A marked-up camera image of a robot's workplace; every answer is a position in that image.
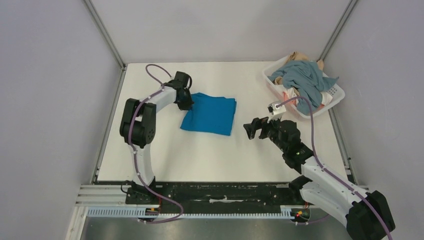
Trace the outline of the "blue t-shirt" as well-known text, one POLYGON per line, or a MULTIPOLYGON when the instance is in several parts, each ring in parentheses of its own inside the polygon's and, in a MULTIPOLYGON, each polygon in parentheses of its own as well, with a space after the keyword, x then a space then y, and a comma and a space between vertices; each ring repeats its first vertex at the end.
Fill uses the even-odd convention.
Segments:
POLYGON ((230 136, 237 108, 235 98, 209 96, 198 92, 191 95, 194 104, 184 116, 180 129, 191 132, 230 136))

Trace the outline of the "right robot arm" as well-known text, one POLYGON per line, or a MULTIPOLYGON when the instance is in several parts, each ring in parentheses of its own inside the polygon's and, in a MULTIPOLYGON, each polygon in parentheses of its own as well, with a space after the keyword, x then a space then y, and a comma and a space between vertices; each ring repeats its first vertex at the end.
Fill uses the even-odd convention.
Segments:
POLYGON ((338 220, 353 240, 392 239, 396 224, 386 197, 342 178, 320 161, 302 142, 296 122, 256 117, 243 128, 250 140, 260 131, 259 139, 275 144, 285 164, 300 174, 289 183, 288 196, 293 203, 319 207, 338 220))

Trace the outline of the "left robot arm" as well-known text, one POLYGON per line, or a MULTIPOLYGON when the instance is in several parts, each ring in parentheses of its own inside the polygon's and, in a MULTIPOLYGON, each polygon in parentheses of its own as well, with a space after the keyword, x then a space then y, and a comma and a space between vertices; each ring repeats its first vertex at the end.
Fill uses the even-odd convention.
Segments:
POLYGON ((194 104, 190 93, 192 82, 190 75, 177 71, 173 79, 146 98, 129 98, 125 102, 119 133, 130 147, 133 157, 131 190, 144 204, 152 204, 157 198, 157 191, 152 187, 155 174, 151 161, 157 113, 171 104, 176 104, 181 111, 190 110, 194 104))

